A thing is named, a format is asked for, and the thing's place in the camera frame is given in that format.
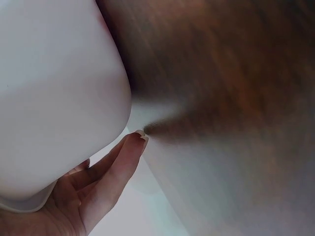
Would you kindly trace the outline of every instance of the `finger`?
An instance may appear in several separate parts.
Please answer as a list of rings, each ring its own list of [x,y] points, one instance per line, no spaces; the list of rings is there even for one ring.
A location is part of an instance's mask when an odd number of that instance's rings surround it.
[[[72,175],[76,172],[86,170],[87,168],[89,168],[89,166],[90,166],[90,159],[82,162],[80,165],[78,165],[77,167],[75,167],[71,171],[69,171],[66,175]]]
[[[90,185],[86,186],[85,188],[77,192],[77,195],[81,202],[88,196],[88,194],[93,190],[93,188],[95,188],[97,184],[98,184],[98,181],[93,182]]]
[[[147,140],[140,136],[128,138],[115,162],[82,201],[79,211],[87,233],[112,209],[125,185],[134,174]]]
[[[70,175],[69,178],[73,187],[76,190],[80,190],[100,179],[114,163],[125,141],[129,138],[140,137],[142,133],[143,131],[136,131],[136,133],[126,135],[105,157],[103,157],[95,165],[91,166],[85,171]]]

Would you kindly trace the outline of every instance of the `hand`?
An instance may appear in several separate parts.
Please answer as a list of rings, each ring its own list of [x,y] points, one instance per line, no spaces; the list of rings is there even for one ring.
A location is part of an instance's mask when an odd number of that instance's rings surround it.
[[[45,206],[35,213],[0,210],[5,236],[86,236],[114,207],[134,174],[147,138],[125,136],[108,155],[89,160],[60,178]]]

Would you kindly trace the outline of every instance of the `white plastic object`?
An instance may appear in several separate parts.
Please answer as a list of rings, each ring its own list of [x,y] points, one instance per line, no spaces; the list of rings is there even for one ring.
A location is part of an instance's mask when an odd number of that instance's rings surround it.
[[[54,183],[111,143],[130,87],[93,0],[2,0],[0,207],[40,209]]]

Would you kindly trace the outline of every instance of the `white manicured nail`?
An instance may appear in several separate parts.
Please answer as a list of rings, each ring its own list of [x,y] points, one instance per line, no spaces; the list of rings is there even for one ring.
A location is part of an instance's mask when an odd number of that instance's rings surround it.
[[[148,141],[149,141],[149,137],[146,137],[146,136],[141,136],[142,139],[145,140],[144,144],[143,144],[143,149],[142,149],[142,152],[141,152],[141,155],[143,154],[144,150],[146,149],[147,145],[148,145]]]
[[[143,130],[137,130],[135,133],[140,134],[141,136],[146,136],[145,132]]]

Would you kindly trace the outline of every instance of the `brown blurred surface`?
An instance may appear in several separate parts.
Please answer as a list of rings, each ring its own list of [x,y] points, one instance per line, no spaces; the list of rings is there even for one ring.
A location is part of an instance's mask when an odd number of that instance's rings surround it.
[[[189,233],[315,235],[315,2],[98,4]]]

